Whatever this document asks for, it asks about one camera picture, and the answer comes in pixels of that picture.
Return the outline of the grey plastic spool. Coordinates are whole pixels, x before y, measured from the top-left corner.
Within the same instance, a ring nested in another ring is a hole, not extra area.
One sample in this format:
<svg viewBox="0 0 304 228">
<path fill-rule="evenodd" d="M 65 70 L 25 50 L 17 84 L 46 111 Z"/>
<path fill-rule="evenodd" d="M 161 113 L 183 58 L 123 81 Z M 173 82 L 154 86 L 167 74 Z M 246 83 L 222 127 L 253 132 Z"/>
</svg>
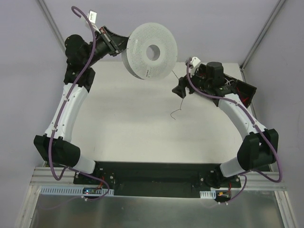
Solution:
<svg viewBox="0 0 304 228">
<path fill-rule="evenodd" d="M 173 70 L 178 56 L 172 33 L 159 23 L 145 23 L 129 36 L 122 61 L 127 71 L 140 80 L 161 80 Z"/>
</svg>

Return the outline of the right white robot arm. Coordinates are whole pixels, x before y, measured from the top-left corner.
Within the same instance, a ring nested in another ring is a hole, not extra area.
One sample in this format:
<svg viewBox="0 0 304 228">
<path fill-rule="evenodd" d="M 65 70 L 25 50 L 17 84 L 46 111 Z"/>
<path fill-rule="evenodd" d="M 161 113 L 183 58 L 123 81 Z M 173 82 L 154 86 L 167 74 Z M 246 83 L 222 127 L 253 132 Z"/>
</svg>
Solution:
<svg viewBox="0 0 304 228">
<path fill-rule="evenodd" d="M 260 172 L 262 166 L 277 164 L 278 178 L 261 175 L 274 183 L 282 181 L 281 162 L 277 155 L 278 132 L 267 129 L 243 104 L 238 82 L 224 73 L 220 62 L 203 64 L 197 58 L 189 58 L 186 62 L 186 75 L 179 78 L 178 85 L 172 92 L 185 98 L 186 90 L 190 94 L 197 93 L 214 102 L 234 124 L 242 137 L 242 144 L 235 158 L 218 165 L 204 179 L 212 188 L 228 185 L 232 178 L 250 171 Z"/>
</svg>

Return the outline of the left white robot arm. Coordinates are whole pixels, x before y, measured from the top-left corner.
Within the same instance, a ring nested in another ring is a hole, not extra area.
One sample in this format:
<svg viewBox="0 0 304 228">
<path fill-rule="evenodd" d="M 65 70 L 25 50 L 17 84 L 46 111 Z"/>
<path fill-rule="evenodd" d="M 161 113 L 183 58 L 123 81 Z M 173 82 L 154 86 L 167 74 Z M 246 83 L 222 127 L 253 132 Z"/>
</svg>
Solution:
<svg viewBox="0 0 304 228">
<path fill-rule="evenodd" d="M 43 135 L 34 138 L 34 145 L 44 161 L 84 172 L 85 181 L 91 185 L 100 181 L 101 174 L 95 170 L 96 162 L 81 155 L 80 148 L 71 143 L 72 131 L 94 81 L 92 65 L 106 55 L 115 57 L 122 53 L 128 39 L 103 26 L 94 32 L 90 43 L 77 34 L 65 40 L 67 68 L 63 93 L 49 127 Z"/>
</svg>

